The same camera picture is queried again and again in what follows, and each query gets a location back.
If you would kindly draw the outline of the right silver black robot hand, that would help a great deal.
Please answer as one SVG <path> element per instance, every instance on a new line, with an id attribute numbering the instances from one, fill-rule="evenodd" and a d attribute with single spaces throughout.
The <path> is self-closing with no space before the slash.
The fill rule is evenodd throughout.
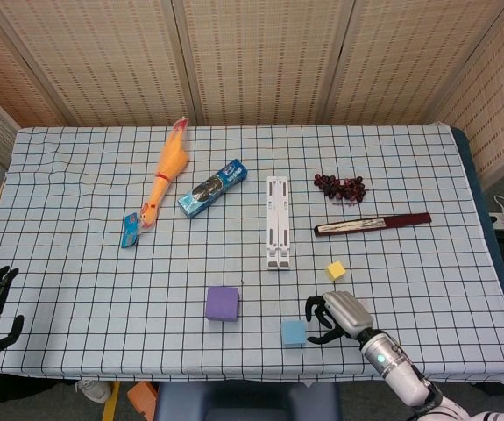
<path id="1" fill-rule="evenodd" d="M 373 317 L 348 291 L 331 291 L 321 296 L 310 296 L 305 304 L 308 322 L 315 315 L 319 323 L 329 330 L 321 337 L 307 337 L 307 341 L 324 345 L 343 336 L 357 339 L 367 329 L 373 328 Z"/>

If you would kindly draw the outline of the small yellow foam cube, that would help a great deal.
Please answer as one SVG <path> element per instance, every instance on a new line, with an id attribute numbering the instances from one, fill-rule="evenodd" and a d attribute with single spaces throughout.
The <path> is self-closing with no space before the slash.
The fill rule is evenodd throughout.
<path id="1" fill-rule="evenodd" d="M 325 269 L 327 276 L 335 282 L 346 274 L 346 269 L 340 261 L 334 261 Z"/>

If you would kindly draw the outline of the medium blue foam cube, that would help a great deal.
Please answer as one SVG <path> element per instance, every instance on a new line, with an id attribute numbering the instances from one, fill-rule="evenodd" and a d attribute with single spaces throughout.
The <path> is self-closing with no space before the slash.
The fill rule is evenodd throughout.
<path id="1" fill-rule="evenodd" d="M 306 344 L 306 325 L 300 320 L 286 320 L 281 323 L 281 344 L 284 347 L 298 347 Z"/>

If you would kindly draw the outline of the large purple foam cube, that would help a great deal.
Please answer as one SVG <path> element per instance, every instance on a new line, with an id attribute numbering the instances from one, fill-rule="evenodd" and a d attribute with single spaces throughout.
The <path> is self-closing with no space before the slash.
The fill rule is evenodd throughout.
<path id="1" fill-rule="evenodd" d="M 210 286 L 207 290 L 205 317 L 212 321 L 236 322 L 239 291 L 235 287 Z"/>

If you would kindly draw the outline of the folded dark wooden fan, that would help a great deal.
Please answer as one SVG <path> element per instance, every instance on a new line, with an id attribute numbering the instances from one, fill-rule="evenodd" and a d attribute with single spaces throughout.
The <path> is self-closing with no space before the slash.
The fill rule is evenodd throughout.
<path id="1" fill-rule="evenodd" d="M 314 234 L 317 237 L 341 235 L 358 232 L 371 232 L 386 229 L 402 228 L 412 225 L 429 224 L 431 215 L 427 212 L 415 214 L 392 215 L 377 218 L 361 218 L 350 221 L 317 225 Z"/>

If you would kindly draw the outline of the white folding laptop stand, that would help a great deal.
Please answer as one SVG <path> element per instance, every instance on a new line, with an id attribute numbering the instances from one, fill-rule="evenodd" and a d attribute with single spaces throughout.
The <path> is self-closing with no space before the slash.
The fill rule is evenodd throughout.
<path id="1" fill-rule="evenodd" d="M 266 179 L 266 262 L 268 270 L 290 269 L 289 183 L 286 176 Z"/>

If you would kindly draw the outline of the light blue checked tablecloth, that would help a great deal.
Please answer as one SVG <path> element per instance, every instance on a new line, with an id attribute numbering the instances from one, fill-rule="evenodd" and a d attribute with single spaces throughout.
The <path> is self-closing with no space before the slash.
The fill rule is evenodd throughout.
<path id="1" fill-rule="evenodd" d="M 166 127 L 21 130 L 0 199 L 0 268 L 18 268 L 0 373 L 49 378 L 317 382 L 370 379 L 355 341 L 284 347 L 310 296 L 351 292 L 427 376 L 504 381 L 504 280 L 493 233 L 445 125 L 191 127 L 189 163 L 156 225 L 120 246 Z M 178 199 L 232 160 L 247 177 L 188 218 Z M 361 203 L 315 174 L 361 176 Z M 266 179 L 289 183 L 290 269 L 268 270 Z M 429 224 L 317 237 L 314 228 L 427 212 Z M 340 261 L 333 282 L 326 267 Z M 236 322 L 205 317 L 210 286 L 239 291 Z"/>

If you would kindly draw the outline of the dark red grape bunch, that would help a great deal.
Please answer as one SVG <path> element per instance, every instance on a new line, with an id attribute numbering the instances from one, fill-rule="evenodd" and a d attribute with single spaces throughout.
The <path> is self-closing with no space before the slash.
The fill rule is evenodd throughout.
<path id="1" fill-rule="evenodd" d="M 361 203 L 367 192 L 361 176 L 355 178 L 337 178 L 334 175 L 315 174 L 314 184 L 329 199 Z"/>

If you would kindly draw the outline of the white shoe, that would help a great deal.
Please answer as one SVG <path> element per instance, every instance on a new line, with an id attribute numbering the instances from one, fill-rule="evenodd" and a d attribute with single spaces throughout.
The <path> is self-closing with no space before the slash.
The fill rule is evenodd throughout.
<path id="1" fill-rule="evenodd" d="M 108 382 L 96 380 L 79 380 L 75 390 L 80 391 L 94 403 L 105 403 L 111 395 L 111 386 Z"/>

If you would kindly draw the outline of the small blue packet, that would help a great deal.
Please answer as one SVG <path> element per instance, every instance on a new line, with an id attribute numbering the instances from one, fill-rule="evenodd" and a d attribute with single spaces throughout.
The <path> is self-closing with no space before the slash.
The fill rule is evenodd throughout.
<path id="1" fill-rule="evenodd" d="M 122 248 L 136 246 L 138 244 L 138 236 L 139 236 L 138 232 L 139 232 L 139 215 L 137 212 L 133 212 L 124 218 L 124 228 L 122 232 L 120 246 Z"/>

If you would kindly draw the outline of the orange block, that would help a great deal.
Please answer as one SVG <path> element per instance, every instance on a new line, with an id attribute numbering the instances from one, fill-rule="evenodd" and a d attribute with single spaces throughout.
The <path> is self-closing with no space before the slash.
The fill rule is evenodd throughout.
<path id="1" fill-rule="evenodd" d="M 146 421 L 154 420 L 158 391 L 150 382 L 137 382 L 128 390 L 127 396 L 133 408 Z"/>

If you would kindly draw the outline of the blue cookie box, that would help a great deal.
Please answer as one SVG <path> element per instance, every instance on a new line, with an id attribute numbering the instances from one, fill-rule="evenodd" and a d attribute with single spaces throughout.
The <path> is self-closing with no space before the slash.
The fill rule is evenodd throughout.
<path id="1" fill-rule="evenodd" d="M 178 205 L 188 218 L 193 218 L 211 206 L 228 189 L 242 182 L 247 173 L 246 167 L 239 160 L 232 160 L 179 198 Z"/>

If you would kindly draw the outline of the yellow rubber chicken toy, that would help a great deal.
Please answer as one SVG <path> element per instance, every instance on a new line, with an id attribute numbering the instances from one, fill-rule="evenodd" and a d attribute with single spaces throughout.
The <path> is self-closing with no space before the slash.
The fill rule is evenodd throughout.
<path id="1" fill-rule="evenodd" d="M 178 119 L 169 133 L 160 160 L 154 171 L 152 191 L 140 210 L 140 221 L 143 229 L 151 228 L 158 218 L 160 204 L 169 185 L 188 165 L 189 156 L 184 147 L 184 139 L 189 119 Z"/>

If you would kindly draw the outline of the beige woven folding screen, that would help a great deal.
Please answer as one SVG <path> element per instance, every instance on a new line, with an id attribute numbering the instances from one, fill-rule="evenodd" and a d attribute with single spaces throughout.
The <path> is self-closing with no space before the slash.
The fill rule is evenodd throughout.
<path id="1" fill-rule="evenodd" d="M 33 126 L 406 125 L 504 176 L 504 0 L 0 0 L 0 164 Z"/>

